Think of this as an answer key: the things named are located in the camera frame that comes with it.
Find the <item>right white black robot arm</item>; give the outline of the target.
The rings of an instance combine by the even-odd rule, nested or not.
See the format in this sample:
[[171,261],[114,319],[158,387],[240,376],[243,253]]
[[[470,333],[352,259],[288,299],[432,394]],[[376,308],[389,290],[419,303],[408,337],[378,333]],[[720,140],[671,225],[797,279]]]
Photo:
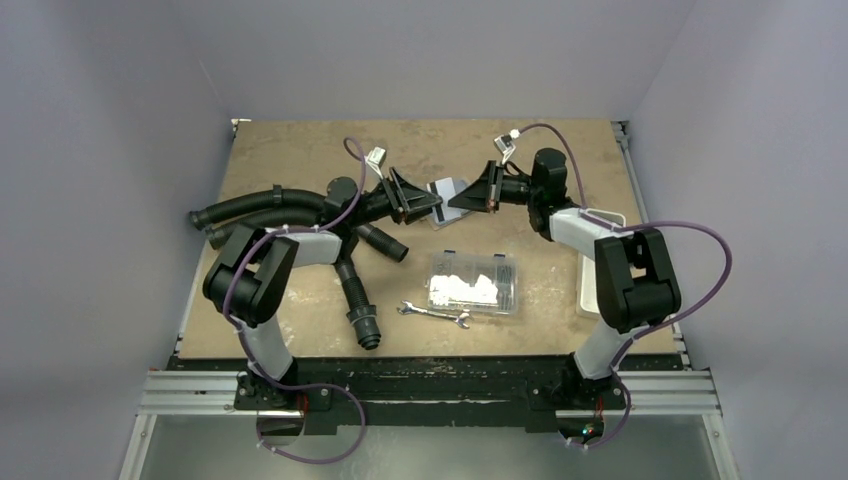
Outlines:
[[494,213],[503,203],[524,205],[534,232],[594,263],[600,319],[572,354],[561,381],[564,399],[584,407],[613,375],[625,345],[681,307],[681,293],[663,235],[655,228],[625,232],[579,207],[567,194],[565,154],[536,152],[530,173],[495,161],[450,199],[453,208]]

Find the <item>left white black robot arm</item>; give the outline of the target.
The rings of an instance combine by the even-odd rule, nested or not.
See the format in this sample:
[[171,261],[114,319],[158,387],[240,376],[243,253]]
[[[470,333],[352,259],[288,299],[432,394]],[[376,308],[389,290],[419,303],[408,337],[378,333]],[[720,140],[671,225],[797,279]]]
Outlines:
[[382,337],[377,308],[352,260],[360,232],[383,218],[413,223],[441,203],[438,194],[390,170],[372,190],[365,189],[363,180],[337,177],[323,194],[274,186],[192,213],[199,226],[228,223],[212,242],[218,256],[203,280],[202,294],[234,327],[249,371],[262,379],[259,395],[272,408],[289,407],[304,387],[277,319],[292,271],[333,267],[357,343],[373,350]]

